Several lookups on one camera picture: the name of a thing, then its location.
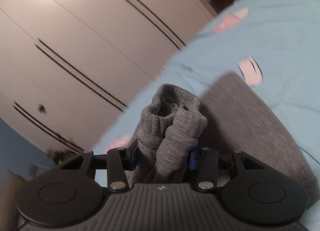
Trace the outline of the grey knit pants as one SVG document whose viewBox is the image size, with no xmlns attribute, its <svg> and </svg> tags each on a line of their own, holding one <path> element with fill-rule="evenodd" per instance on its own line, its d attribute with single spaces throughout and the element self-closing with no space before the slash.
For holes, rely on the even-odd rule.
<svg viewBox="0 0 320 231">
<path fill-rule="evenodd" d="M 132 136 L 140 150 L 129 184 L 178 183 L 195 148 L 221 154 L 242 150 L 301 183 L 309 203 L 319 200 L 319 184 L 292 135 L 272 110 L 231 72 L 201 96 L 162 84 L 141 112 Z"/>
</svg>

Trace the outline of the light blue mushroom bedsheet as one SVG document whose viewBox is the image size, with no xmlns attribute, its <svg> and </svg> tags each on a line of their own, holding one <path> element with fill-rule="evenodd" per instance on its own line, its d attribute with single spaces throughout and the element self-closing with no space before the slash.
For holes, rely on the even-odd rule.
<svg viewBox="0 0 320 231">
<path fill-rule="evenodd" d="M 161 84 L 201 97 L 235 73 L 292 135 L 319 184 L 319 0 L 237 0 L 167 62 L 95 145 L 98 154 L 133 136 Z M 302 223 L 319 230 L 319 200 Z"/>
</svg>

